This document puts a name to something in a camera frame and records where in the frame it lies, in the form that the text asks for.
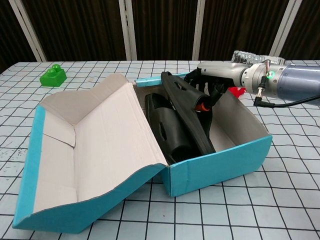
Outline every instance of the blue-gray motor housing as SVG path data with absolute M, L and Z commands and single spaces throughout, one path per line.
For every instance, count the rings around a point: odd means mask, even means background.
M 287 66 L 277 84 L 278 98 L 299 101 L 320 95 L 320 67 Z M 308 102 L 320 106 L 320 99 Z

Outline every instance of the wooden panel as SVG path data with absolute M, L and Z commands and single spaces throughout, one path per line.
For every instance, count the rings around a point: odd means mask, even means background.
M 125 60 L 118 0 L 23 0 L 48 61 Z
M 235 50 L 268 55 L 289 0 L 207 0 L 199 60 L 231 60 Z
M 17 62 L 35 62 L 36 58 L 28 44 L 9 1 L 0 4 L 0 74 Z
M 320 1 L 303 0 L 280 56 L 288 60 L 320 60 Z
M 191 60 L 197 0 L 132 0 L 138 60 Z

